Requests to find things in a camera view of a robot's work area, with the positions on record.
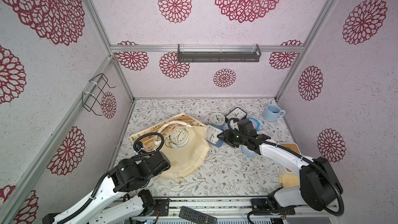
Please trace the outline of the beige canvas tote bag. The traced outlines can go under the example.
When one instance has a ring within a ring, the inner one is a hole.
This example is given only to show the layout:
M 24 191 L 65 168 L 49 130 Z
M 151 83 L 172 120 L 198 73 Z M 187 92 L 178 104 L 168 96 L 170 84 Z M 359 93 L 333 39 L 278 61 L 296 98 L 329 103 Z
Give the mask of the beige canvas tote bag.
M 134 143 L 141 136 L 148 133 L 159 133 L 164 137 L 164 145 L 160 149 L 171 163 L 169 170 L 163 172 L 162 178 L 180 179 L 195 172 L 201 165 L 210 150 L 209 143 L 205 140 L 207 125 L 185 113 L 178 114 L 165 121 L 157 123 L 143 131 L 130 136 Z M 170 134 L 180 128 L 185 128 L 189 133 L 189 142 L 184 147 L 166 147 L 166 140 Z

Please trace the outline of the pale blue rounded alarm clock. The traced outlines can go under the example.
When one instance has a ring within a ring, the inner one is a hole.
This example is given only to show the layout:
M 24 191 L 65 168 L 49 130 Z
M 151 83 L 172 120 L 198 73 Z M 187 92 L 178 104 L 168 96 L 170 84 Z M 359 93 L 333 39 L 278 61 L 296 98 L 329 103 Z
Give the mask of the pale blue rounded alarm clock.
M 254 158 L 257 155 L 254 151 L 248 149 L 246 146 L 242 145 L 240 148 L 243 154 L 245 154 L 249 158 Z

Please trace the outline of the large blue square alarm clock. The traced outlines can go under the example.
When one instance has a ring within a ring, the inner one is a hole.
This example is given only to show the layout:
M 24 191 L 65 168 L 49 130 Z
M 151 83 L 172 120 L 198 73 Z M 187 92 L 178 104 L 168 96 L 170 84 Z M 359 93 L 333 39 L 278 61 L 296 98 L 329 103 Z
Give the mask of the large blue square alarm clock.
M 223 132 L 222 129 L 214 127 L 212 125 L 207 125 L 206 127 L 206 137 L 205 140 L 215 147 L 220 148 L 223 145 L 223 141 L 218 138 L 218 135 Z

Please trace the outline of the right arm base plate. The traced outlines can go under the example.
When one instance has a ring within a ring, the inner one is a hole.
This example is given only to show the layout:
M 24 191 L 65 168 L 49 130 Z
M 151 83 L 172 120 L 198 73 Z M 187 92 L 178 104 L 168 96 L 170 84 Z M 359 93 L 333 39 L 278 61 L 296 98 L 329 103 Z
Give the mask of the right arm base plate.
M 250 200 L 252 211 L 255 215 L 294 215 L 294 207 L 282 207 L 274 200 L 268 198 L 252 198 Z

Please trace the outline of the blue twin bell alarm clock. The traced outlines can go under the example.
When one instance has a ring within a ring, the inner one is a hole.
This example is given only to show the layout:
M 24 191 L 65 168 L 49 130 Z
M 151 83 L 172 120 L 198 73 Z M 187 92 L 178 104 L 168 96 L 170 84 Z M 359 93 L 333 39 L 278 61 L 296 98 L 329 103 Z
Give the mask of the blue twin bell alarm clock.
M 254 129 L 255 129 L 256 131 L 258 131 L 258 130 L 259 130 L 259 127 L 260 127 L 260 122 L 259 122 L 257 119 L 253 119 L 253 118 L 248 118 L 248 120 L 251 121 L 251 123 L 252 123 Z

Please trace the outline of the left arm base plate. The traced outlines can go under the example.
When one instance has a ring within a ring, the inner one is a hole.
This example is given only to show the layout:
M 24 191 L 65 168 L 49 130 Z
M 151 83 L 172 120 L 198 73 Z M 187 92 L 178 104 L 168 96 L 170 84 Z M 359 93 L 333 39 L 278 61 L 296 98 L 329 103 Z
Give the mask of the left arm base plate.
M 171 199 L 155 199 L 153 203 L 144 205 L 144 210 L 139 216 L 167 216 L 169 214 Z

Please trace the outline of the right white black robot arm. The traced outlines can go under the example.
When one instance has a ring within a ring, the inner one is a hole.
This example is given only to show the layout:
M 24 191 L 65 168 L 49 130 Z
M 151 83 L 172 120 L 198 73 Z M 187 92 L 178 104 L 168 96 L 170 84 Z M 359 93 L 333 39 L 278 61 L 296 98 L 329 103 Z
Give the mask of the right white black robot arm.
M 345 206 L 343 188 L 330 162 L 324 157 L 316 159 L 302 155 L 274 141 L 265 134 L 259 134 L 248 119 L 230 118 L 228 129 L 217 137 L 231 147 L 247 147 L 258 155 L 268 157 L 298 176 L 300 184 L 291 188 L 279 188 L 266 197 L 266 205 L 247 214 L 249 223 L 252 215 L 288 215 L 296 207 L 309 206 L 316 211 L 340 217 Z

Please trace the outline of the black square alarm clock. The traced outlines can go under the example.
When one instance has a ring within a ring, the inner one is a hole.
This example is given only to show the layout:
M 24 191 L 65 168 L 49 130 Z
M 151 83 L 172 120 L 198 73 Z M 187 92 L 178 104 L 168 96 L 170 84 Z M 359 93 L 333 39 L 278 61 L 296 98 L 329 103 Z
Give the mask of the black square alarm clock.
M 240 107 L 236 107 L 233 110 L 231 110 L 228 114 L 225 116 L 226 122 L 228 122 L 231 118 L 236 118 L 238 120 L 246 119 L 247 113 L 242 110 Z

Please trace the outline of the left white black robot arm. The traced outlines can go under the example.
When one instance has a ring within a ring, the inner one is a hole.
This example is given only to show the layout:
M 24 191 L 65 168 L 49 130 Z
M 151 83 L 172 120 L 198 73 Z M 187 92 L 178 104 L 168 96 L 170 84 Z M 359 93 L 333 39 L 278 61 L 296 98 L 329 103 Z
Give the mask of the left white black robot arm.
M 160 133 L 160 145 L 154 151 L 144 152 L 121 160 L 103 174 L 94 189 L 69 209 L 48 214 L 44 224 L 114 224 L 135 216 L 147 216 L 156 208 L 156 201 L 144 189 L 150 180 L 170 167 L 170 161 L 161 152 L 165 140 Z

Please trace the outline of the white twin bell alarm clock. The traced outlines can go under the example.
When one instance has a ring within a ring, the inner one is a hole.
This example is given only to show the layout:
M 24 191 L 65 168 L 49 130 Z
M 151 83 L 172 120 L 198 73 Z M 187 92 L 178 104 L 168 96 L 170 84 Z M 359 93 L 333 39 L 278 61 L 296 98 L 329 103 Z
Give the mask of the white twin bell alarm clock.
M 166 140 L 166 147 L 180 148 L 187 145 L 189 142 L 189 133 L 185 128 L 180 128 L 170 134 Z

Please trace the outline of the white round alarm clock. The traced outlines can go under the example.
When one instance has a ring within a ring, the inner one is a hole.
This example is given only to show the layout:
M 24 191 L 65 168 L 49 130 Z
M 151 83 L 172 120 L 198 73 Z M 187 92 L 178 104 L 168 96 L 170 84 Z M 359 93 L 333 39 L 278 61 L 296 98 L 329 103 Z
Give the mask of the white round alarm clock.
M 226 118 L 222 113 L 212 113 L 209 117 L 209 124 L 221 128 L 226 123 Z

